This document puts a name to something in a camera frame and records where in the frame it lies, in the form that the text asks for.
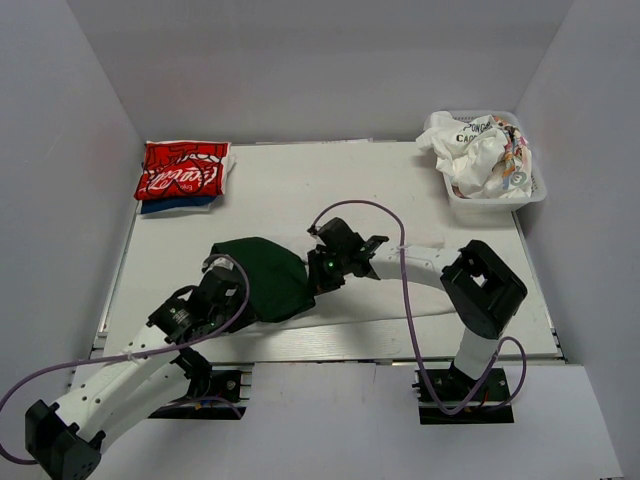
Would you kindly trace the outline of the green and white t shirt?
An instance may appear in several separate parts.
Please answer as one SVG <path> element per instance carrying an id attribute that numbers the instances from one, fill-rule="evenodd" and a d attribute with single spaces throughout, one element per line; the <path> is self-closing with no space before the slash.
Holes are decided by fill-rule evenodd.
<path id="1" fill-rule="evenodd" d="M 272 331 L 398 319 L 404 306 L 397 279 L 376 282 L 347 278 L 340 289 L 313 295 L 308 266 L 297 253 L 261 237 L 218 242 L 211 254 L 231 257 L 243 269 L 245 298 L 238 319 L 225 331 Z"/>

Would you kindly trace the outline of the white colourful print t shirt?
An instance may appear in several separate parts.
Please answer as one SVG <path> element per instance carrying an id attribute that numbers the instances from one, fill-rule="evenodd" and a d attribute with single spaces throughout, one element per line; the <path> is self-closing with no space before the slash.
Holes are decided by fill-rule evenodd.
<path id="1" fill-rule="evenodd" d="M 436 169 L 462 199 L 525 198 L 532 194 L 532 153 L 512 122 L 494 114 L 470 121 L 431 114 L 417 147 L 436 155 Z"/>

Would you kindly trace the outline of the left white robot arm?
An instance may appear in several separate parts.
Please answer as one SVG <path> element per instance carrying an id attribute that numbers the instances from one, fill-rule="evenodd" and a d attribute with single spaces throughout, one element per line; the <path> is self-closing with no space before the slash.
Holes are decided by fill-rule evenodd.
<path id="1" fill-rule="evenodd" d="M 216 371 L 194 343 L 246 313 L 245 273 L 223 261 L 174 292 L 128 345 L 52 404 L 26 412 L 26 448 L 52 479 L 86 479 L 124 432 L 170 402 L 236 401 L 237 371 Z"/>

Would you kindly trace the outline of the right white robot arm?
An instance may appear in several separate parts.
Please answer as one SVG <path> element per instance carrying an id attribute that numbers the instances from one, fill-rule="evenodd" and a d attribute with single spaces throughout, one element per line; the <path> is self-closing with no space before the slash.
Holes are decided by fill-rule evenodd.
<path id="1" fill-rule="evenodd" d="M 407 281 L 441 290 L 465 330 L 452 362 L 451 384 L 472 399 L 488 385 L 485 372 L 504 330 L 528 294 L 524 282 L 485 242 L 456 250 L 394 246 L 386 236 L 363 239 L 341 218 L 312 226 L 316 247 L 307 253 L 308 280 L 319 295 L 341 288 L 346 277 Z"/>

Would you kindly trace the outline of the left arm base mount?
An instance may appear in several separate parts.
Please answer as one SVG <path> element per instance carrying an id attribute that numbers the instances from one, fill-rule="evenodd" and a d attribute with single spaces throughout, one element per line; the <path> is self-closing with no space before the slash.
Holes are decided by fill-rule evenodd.
<path id="1" fill-rule="evenodd" d="M 182 397 L 153 412 L 150 419 L 241 420 L 251 394 L 252 365 L 215 366 L 206 393 Z"/>

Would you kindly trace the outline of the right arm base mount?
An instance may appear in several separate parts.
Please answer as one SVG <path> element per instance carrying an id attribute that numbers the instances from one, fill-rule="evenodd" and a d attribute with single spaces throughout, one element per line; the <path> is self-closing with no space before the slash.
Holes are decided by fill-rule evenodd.
<path id="1" fill-rule="evenodd" d="M 469 385 L 455 379 L 448 369 L 427 369 L 426 372 L 435 393 L 448 409 L 457 407 L 471 391 Z M 514 423 L 512 407 L 507 404 L 499 407 L 511 394 L 503 368 L 493 368 L 464 409 L 454 416 L 446 415 L 439 409 L 419 370 L 415 371 L 412 388 L 417 394 L 419 422 L 423 426 Z"/>

